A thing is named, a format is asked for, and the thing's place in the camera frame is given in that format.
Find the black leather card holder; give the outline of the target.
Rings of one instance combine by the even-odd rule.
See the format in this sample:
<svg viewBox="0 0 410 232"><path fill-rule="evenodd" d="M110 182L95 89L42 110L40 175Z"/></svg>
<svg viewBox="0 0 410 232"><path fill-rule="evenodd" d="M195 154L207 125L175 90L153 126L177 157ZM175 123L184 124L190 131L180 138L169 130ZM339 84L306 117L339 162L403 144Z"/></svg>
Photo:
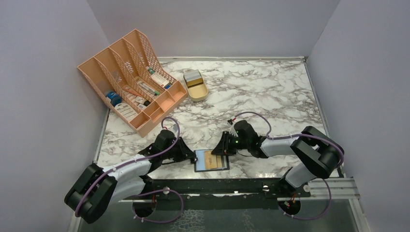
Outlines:
<svg viewBox="0 0 410 232"><path fill-rule="evenodd" d="M227 156L218 156L211 154L212 150L201 149L195 150L196 162L194 172L211 172L225 171L230 169L229 159Z"/></svg>

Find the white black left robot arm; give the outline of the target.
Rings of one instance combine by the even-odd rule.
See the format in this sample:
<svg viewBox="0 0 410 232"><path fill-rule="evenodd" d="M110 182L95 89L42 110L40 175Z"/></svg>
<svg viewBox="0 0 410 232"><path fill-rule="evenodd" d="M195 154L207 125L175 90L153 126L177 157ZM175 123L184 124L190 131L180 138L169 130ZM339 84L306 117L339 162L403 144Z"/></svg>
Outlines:
<svg viewBox="0 0 410 232"><path fill-rule="evenodd" d="M162 166L164 160L171 164L197 161L181 137L162 130L156 140L133 158L120 164L102 168L89 165L64 198L77 217L91 224L99 219L108 206L131 196L147 198L154 191L149 173Z"/></svg>

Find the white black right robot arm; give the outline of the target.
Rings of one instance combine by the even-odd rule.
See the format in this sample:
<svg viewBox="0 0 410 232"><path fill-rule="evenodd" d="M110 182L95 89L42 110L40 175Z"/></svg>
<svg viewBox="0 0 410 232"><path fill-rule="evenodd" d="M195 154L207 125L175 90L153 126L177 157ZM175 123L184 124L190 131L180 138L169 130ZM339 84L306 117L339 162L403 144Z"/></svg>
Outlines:
<svg viewBox="0 0 410 232"><path fill-rule="evenodd" d="M247 150L252 157L259 159L296 155L300 164L288 170L277 187L286 197L292 196L310 180L327 179L344 161L343 148L313 126L305 127L300 134L270 138L259 135L251 124L240 120L222 133L211 153L232 156L238 150Z"/></svg>

